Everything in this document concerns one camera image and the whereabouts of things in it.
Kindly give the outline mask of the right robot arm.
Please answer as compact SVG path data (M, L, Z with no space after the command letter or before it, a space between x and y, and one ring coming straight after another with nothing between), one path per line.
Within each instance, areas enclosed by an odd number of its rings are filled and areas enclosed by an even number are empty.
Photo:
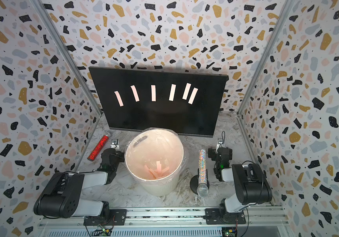
M215 162L213 172L221 182L233 182L235 193L224 198L219 208L207 208L208 225L239 225L248 221L244 210L256 204L270 202L272 190L260 166L252 161L231 165L232 149L209 148L208 157Z

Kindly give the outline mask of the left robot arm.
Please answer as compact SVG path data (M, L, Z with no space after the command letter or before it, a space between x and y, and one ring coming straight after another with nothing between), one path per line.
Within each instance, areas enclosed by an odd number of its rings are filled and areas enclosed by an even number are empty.
M102 152L96 171L55 173L34 204L34 213L48 219L83 217L85 226L123 226L126 209L111 209L109 202L83 199L81 193L111 184L124 162L123 152L109 148Z

